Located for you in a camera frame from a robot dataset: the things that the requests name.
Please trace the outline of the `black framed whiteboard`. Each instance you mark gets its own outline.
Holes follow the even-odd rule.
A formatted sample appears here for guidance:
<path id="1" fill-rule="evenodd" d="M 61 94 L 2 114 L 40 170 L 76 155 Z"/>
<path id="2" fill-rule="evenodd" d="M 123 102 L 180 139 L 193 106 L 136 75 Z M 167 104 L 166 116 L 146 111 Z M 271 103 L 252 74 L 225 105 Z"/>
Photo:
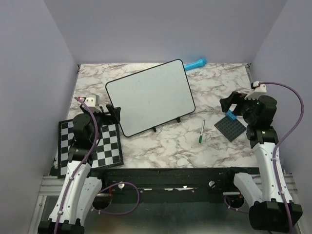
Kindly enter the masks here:
<path id="1" fill-rule="evenodd" d="M 105 85 L 111 104 L 120 111 L 125 137 L 150 130 L 195 111 L 182 60 L 145 69 Z"/>

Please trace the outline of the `green whiteboard marker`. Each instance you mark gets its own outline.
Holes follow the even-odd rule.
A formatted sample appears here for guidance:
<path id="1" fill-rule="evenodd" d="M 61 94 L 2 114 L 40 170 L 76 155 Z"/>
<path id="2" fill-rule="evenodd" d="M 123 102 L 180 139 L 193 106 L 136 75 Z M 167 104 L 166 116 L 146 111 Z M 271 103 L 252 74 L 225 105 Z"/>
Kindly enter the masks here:
<path id="1" fill-rule="evenodd" d="M 201 130 L 200 130 L 200 136 L 199 136 L 199 143 L 202 143 L 204 129 L 205 129 L 205 120 L 203 120 L 203 122 L 202 122 Z"/>

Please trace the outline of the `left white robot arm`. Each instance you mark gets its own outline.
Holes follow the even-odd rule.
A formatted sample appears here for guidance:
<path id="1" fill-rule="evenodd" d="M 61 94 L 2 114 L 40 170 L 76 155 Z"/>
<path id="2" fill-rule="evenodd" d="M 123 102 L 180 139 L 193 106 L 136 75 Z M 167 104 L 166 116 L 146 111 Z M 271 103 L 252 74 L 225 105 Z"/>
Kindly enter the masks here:
<path id="1" fill-rule="evenodd" d="M 104 192 L 108 180 L 90 176 L 97 155 L 97 142 L 104 125 L 120 122 L 121 108 L 107 104 L 107 112 L 81 106 L 82 113 L 72 119 L 73 140 L 68 150 L 68 162 L 63 187 L 47 221 L 41 221 L 39 234 L 82 234 L 84 221 L 97 193 Z"/>

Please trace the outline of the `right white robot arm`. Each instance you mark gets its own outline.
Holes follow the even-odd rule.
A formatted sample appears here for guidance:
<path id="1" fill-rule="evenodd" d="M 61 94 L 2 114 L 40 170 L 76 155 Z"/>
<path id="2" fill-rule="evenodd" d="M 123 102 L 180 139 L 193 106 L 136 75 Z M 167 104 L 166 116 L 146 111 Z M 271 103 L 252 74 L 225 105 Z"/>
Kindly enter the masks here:
<path id="1" fill-rule="evenodd" d="M 262 95 L 247 99 L 247 94 L 232 92 L 220 100 L 222 112 L 236 105 L 234 115 L 247 123 L 247 138 L 256 157 L 261 187 L 248 173 L 239 172 L 225 177 L 224 185 L 230 191 L 240 190 L 249 205 L 249 222 L 253 229 L 291 233 L 303 211 L 295 204 L 288 191 L 279 158 L 279 140 L 272 126 L 277 101 Z"/>

